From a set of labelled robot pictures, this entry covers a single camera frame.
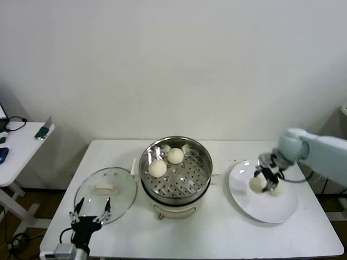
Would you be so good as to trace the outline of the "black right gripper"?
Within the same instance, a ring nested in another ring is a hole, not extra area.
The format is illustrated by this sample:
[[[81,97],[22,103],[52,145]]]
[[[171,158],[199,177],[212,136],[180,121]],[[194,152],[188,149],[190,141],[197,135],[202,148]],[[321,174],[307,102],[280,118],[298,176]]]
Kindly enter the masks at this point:
[[[265,179],[267,180],[265,187],[261,190],[261,192],[273,192],[275,191],[277,184],[279,183],[279,179],[283,180],[284,176],[281,172],[272,172],[271,168],[259,166],[254,171],[254,178],[256,178],[260,173],[263,174]]]

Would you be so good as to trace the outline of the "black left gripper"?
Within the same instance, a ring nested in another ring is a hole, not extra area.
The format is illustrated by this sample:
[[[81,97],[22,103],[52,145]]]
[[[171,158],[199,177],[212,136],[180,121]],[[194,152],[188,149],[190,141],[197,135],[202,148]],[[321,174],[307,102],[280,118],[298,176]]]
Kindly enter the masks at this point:
[[[85,198],[82,199],[75,205],[74,211],[69,213],[71,219],[71,226],[74,231],[72,243],[79,249],[85,249],[89,245],[91,236],[94,232],[99,231],[102,228],[102,224],[111,217],[111,198],[108,197],[104,212],[99,216],[85,216],[79,218],[79,213],[83,206]]]

